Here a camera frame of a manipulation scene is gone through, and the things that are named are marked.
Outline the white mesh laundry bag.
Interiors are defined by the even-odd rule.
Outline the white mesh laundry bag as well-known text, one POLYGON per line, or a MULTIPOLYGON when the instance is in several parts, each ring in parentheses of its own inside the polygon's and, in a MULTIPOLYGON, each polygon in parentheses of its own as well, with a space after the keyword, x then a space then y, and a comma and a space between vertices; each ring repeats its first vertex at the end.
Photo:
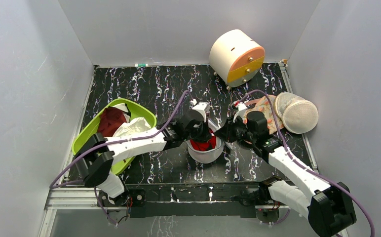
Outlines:
POLYGON ((224 141, 214 135, 219 127, 211 119, 208 120, 208 128, 211 135, 208 142, 201 143, 193 140, 186 142, 189 155, 195 161, 203 164, 214 162, 222 154, 225 146, 224 141))

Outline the red bra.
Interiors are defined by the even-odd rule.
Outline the red bra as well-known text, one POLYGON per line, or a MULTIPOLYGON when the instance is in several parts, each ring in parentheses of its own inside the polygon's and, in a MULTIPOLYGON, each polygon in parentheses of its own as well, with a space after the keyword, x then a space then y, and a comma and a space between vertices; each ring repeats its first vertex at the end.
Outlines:
POLYGON ((209 132, 211 137, 208 142, 204 143, 204 142, 196 142, 196 141, 190 140, 191 146, 194 150, 205 152, 205 151, 210 151, 216 148, 217 138, 214 135, 214 132, 212 131, 212 129, 209 129, 209 132))

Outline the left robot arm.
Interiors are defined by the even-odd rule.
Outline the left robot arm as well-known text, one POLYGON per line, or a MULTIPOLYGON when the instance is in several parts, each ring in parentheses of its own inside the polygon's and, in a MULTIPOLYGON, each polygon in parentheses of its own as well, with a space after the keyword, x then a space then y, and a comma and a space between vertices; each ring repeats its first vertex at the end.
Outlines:
POLYGON ((182 118, 170 118, 161 126, 120 137, 93 134, 76 152, 75 166, 87 188, 98 188, 109 195, 116 205, 124 205, 129 198, 121 179, 112 166, 131 157, 161 152, 181 146, 183 142, 208 143, 216 128, 210 119, 198 112, 182 118))

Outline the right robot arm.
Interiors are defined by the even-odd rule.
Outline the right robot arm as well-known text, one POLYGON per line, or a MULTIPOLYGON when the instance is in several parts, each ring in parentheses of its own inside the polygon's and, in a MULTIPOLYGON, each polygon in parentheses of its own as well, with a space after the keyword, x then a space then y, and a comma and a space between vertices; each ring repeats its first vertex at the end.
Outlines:
POLYGON ((342 182, 331 185, 305 166, 282 140, 270 135, 267 119, 262 112, 249 112, 247 121, 240 116, 228 118, 215 136, 232 143, 247 145, 269 165, 280 170, 291 182, 273 181, 259 191, 265 204, 275 201, 288 205, 305 217, 320 237, 331 237, 356 223, 352 199, 343 190, 342 182))

